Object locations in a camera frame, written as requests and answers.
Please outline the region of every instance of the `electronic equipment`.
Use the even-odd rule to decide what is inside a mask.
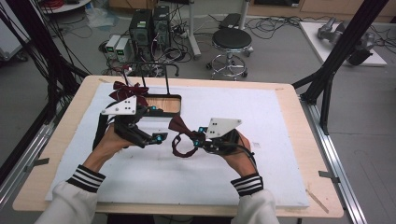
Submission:
[[[106,56],[108,59],[117,59],[116,46],[119,43],[121,36],[113,35],[106,44]]]
[[[171,47],[169,7],[160,6],[154,8],[154,33],[157,39],[157,48],[168,49]]]
[[[117,58],[120,63],[128,63],[128,60],[131,58],[132,49],[129,44],[128,37],[120,38],[119,44],[116,47]]]
[[[300,0],[254,0],[255,5],[297,7]]]
[[[154,24],[150,9],[137,9],[132,16],[129,26],[131,39],[138,47],[150,46],[154,38]]]

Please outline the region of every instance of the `floor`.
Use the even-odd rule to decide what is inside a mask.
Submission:
[[[67,46],[93,74],[106,69],[106,60],[98,46],[111,34],[122,34],[130,19],[116,19],[113,27],[88,28],[84,11],[76,10],[59,18],[61,26],[70,30],[64,35]],[[213,33],[218,26],[211,17],[196,18],[196,33]],[[396,36],[396,26],[378,24],[378,30],[391,28]],[[270,34],[259,33],[261,37]],[[303,32],[292,26],[278,29],[270,39],[251,34],[254,52],[244,57],[248,76],[239,81],[293,83],[317,71],[321,62],[304,37]],[[178,63],[180,78],[210,79],[205,64],[218,51],[211,48],[210,36],[196,36],[202,51],[199,60]],[[62,54],[59,39],[54,39]],[[329,116],[332,141],[344,165],[349,182],[358,198],[368,223],[390,224],[396,220],[396,54],[385,48],[375,47],[376,52],[388,63],[385,67],[342,66],[333,81]],[[228,77],[216,79],[230,80]],[[0,67],[0,107],[3,116],[0,134],[0,164],[18,144],[47,101],[46,81],[35,65],[28,61],[11,61]],[[297,90],[303,93],[306,87]],[[32,223],[39,213],[18,212],[8,200],[0,211],[0,223]],[[281,223],[296,223],[295,218],[281,217]],[[98,214],[93,223],[106,223],[106,215]],[[347,215],[342,218],[305,218],[303,223],[350,223]]]

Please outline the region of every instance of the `metal rail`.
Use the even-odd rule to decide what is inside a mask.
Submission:
[[[315,105],[309,105],[307,102],[302,102],[306,106],[311,115],[313,125],[317,131],[322,150],[326,156],[327,163],[330,165],[334,177],[339,178],[339,183],[335,183],[336,187],[341,193],[342,199],[345,203],[346,209],[349,213],[351,221],[355,224],[366,224],[366,218],[361,210],[358,199],[353,192],[353,189],[347,179],[347,174],[335,150],[332,139],[327,135],[320,126],[320,111]]]
[[[20,185],[25,175],[30,173],[32,168],[35,166],[37,157],[41,153],[43,147],[50,140],[54,130],[55,124],[53,121],[41,126],[29,147],[24,151],[21,158],[7,176],[4,184],[0,186],[0,211],[6,205],[14,190]]]

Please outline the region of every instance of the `sleeve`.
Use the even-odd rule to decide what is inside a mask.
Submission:
[[[275,198],[264,189],[259,174],[247,175],[231,182],[240,196],[232,224],[279,224]]]
[[[35,223],[91,223],[97,203],[97,190],[105,176],[80,165],[67,181],[52,191],[52,202]]]

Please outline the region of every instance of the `wooden table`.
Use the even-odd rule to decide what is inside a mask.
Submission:
[[[62,155],[73,138],[87,107],[90,105],[97,87],[101,83],[112,83],[115,80],[122,81],[120,77],[90,76],[85,78],[41,154],[40,158],[49,158],[49,164],[37,166],[30,173],[13,204],[15,210],[43,211],[46,209],[49,202],[44,199],[55,177]],[[133,83],[137,81],[141,82],[141,78],[132,78]],[[163,78],[147,78],[146,82],[148,86],[165,85]],[[317,142],[309,127],[297,94],[290,84],[181,78],[170,78],[169,84],[171,87],[203,86],[274,90],[288,127],[290,141],[295,150],[294,153],[310,203],[307,208],[277,208],[276,215],[279,217],[341,217],[344,214],[332,181],[329,178],[318,175],[318,171],[327,171],[327,168],[320,155]],[[99,203],[96,212],[233,217],[236,214],[236,206]]]

